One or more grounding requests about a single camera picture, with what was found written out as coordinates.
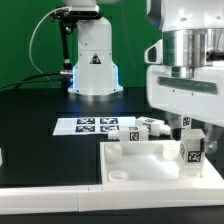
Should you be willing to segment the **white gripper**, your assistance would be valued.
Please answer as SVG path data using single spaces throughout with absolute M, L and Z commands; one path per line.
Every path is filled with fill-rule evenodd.
M 179 115 L 188 116 L 210 123 L 205 125 L 204 151 L 217 151 L 224 132 L 224 63 L 196 68 L 191 79 L 174 78 L 170 67 L 151 65 L 147 69 L 146 89 L 151 107 L 170 112 L 166 118 L 172 139 L 181 138 Z

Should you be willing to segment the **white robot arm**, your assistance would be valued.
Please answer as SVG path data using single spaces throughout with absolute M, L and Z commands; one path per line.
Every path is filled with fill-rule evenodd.
M 69 92 L 85 99 L 120 92 L 111 25 L 98 7 L 118 0 L 62 1 L 62 24 L 78 28 L 78 62 L 65 61 Z M 204 122 L 204 151 L 213 153 L 224 133 L 224 0 L 146 0 L 146 15 L 162 31 L 144 53 L 149 104 L 170 114 L 173 137 L 181 115 Z

